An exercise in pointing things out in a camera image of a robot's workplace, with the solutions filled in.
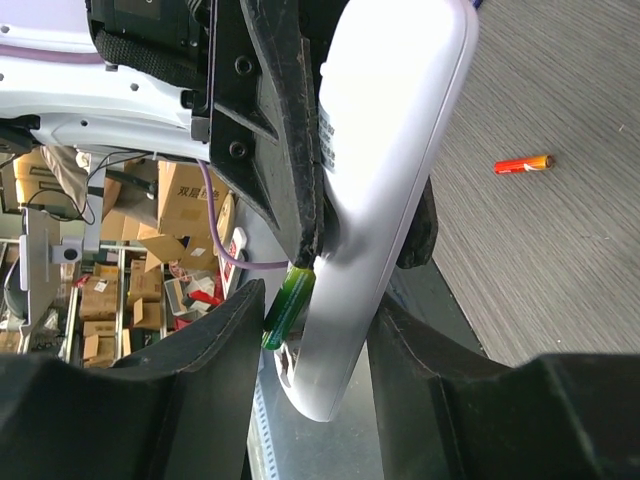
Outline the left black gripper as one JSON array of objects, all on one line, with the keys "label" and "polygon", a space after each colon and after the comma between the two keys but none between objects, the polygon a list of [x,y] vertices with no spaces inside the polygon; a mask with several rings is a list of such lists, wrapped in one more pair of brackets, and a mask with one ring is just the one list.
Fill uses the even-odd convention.
[{"label": "left black gripper", "polygon": [[209,1],[89,1],[88,28],[116,93],[92,115],[86,143],[211,141]]}]

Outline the white remote control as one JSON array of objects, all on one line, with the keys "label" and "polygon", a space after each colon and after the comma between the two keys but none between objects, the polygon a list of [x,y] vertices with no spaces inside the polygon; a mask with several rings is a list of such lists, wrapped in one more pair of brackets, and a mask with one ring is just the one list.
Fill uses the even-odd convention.
[{"label": "white remote control", "polygon": [[468,1],[351,1],[321,66],[319,133],[336,225],[314,265],[291,404],[331,421],[395,268],[477,46]]}]

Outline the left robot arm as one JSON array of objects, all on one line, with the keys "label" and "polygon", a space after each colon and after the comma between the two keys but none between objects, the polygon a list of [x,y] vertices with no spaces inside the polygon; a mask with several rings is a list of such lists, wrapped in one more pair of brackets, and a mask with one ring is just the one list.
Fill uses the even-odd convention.
[{"label": "left robot arm", "polygon": [[420,249],[466,1],[5,1],[1,143],[208,162],[318,274]]}]

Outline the green battery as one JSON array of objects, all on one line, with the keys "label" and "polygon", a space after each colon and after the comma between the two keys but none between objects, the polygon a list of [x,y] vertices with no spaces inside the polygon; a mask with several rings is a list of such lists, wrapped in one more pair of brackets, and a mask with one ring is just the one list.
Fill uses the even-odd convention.
[{"label": "green battery", "polygon": [[262,347],[277,350],[286,340],[316,282],[313,270],[292,266],[265,317]]}]

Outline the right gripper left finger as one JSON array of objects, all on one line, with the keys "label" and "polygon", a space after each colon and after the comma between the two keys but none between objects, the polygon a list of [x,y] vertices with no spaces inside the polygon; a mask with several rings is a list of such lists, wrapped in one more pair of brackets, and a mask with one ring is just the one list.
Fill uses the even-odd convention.
[{"label": "right gripper left finger", "polygon": [[5,479],[243,479],[265,286],[105,369],[1,359]]}]

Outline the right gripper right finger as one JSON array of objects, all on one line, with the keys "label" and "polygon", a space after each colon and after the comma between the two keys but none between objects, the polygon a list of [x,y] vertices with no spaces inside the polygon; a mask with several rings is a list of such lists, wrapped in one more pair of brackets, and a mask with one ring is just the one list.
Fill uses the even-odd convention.
[{"label": "right gripper right finger", "polygon": [[367,338],[388,479],[635,479],[639,358],[545,354],[508,367],[385,297]]}]

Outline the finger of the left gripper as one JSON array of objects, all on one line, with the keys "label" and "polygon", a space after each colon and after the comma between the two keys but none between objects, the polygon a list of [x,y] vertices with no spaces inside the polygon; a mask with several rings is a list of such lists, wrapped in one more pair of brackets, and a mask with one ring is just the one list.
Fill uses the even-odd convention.
[{"label": "finger of the left gripper", "polygon": [[437,235],[437,210],[431,178],[428,178],[398,256],[397,266],[412,269],[426,265],[432,259]]},{"label": "finger of the left gripper", "polygon": [[323,179],[298,4],[215,1],[210,40],[212,167],[266,222],[285,258],[309,268],[323,243]]}]

